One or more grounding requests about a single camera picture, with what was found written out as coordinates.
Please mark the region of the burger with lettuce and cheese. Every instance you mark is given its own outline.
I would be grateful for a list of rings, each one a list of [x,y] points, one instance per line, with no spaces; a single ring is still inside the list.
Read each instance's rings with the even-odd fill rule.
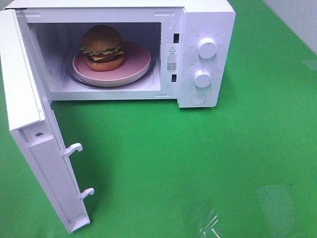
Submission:
[[[82,38],[81,52],[85,64],[93,71],[110,71],[120,67],[124,60],[124,40],[112,27],[96,25]]]

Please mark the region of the glass microwave turntable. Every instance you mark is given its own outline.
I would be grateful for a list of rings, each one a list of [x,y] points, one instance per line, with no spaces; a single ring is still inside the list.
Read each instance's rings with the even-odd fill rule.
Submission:
[[[118,87],[98,87],[98,86],[89,85],[81,81],[78,81],[72,75],[72,70],[70,69],[71,66],[72,66],[72,63],[67,67],[67,74],[69,75],[69,77],[72,80],[74,80],[76,83],[83,86],[87,86],[89,88],[105,89],[105,90],[119,90],[120,89],[120,90],[127,90],[127,91],[136,91],[136,90],[142,90],[142,89],[151,90],[152,87],[156,88],[156,80],[154,79],[154,76],[153,76],[153,73],[156,67],[156,61],[154,59],[151,59],[150,68],[148,69],[146,74],[144,74],[141,78],[139,78],[138,80],[132,83],[118,86]]]

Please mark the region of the clear tape patch on table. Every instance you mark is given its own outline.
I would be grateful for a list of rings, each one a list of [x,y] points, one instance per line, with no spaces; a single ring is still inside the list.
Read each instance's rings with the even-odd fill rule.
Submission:
[[[221,222],[210,199],[184,201],[181,205],[186,238],[222,238]]]

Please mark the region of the white microwave knob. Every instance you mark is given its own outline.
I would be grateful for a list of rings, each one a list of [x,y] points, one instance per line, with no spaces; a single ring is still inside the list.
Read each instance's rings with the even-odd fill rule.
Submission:
[[[211,84],[211,74],[207,70],[198,70],[194,74],[194,83],[199,88],[208,87]]]
[[[200,39],[197,43],[198,54],[204,59],[212,58],[217,52],[216,41],[208,36]]]

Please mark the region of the pink plate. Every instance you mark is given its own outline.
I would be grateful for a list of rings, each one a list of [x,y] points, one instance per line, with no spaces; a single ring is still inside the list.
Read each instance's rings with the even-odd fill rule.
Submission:
[[[110,71],[91,70],[85,64],[83,55],[78,53],[70,67],[72,75],[78,81],[98,87],[118,87],[132,83],[150,68],[151,54],[147,48],[133,42],[126,42],[123,51],[125,57],[120,67]]]

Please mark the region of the white microwave door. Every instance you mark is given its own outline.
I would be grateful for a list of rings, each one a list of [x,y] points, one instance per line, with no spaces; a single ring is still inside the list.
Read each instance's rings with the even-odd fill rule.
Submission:
[[[36,80],[40,66],[26,48],[24,15],[14,9],[0,13],[0,61],[9,131],[66,230],[71,233],[87,224],[84,198],[93,188],[80,191],[70,155],[82,151],[75,143],[66,147],[46,96]]]

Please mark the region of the white microwave oven body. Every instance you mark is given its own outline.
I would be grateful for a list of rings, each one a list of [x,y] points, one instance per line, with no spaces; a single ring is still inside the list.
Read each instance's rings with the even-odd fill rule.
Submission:
[[[225,0],[15,0],[4,8],[21,12],[27,22],[24,38],[31,58],[40,66],[36,83],[50,101],[175,99],[181,108],[213,107],[217,104],[235,12]],[[151,90],[105,90],[89,88],[72,80],[67,67],[80,50],[84,33],[95,24],[120,32],[126,42],[145,46],[156,61],[156,88]],[[216,54],[199,56],[197,43],[212,37]],[[167,44],[179,47],[178,71],[164,69]],[[194,74],[207,70],[211,84],[199,88]],[[204,93],[201,105],[191,97]]]

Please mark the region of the round white door release button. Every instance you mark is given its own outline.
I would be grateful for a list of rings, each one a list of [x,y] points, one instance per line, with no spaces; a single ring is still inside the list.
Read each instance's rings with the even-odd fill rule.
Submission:
[[[191,101],[192,103],[196,104],[196,105],[201,105],[205,102],[206,100],[206,96],[204,93],[196,93],[191,97]]]

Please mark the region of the upper white microwave knob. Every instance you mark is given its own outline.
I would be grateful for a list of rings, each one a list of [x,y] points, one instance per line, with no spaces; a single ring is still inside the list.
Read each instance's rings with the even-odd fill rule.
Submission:
[[[216,41],[208,36],[200,39],[197,43],[198,54],[204,59],[212,58],[217,52]]]

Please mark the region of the white warning label with QR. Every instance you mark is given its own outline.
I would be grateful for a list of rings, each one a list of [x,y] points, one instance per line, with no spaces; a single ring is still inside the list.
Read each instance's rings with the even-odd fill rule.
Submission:
[[[167,72],[175,73],[178,71],[179,47],[177,43],[167,44],[164,56],[164,69]]]

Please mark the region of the lower white microwave knob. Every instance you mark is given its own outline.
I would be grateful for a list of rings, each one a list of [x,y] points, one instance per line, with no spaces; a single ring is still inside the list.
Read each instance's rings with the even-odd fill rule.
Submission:
[[[211,74],[207,70],[198,70],[194,74],[194,83],[199,88],[208,87],[211,84]]]

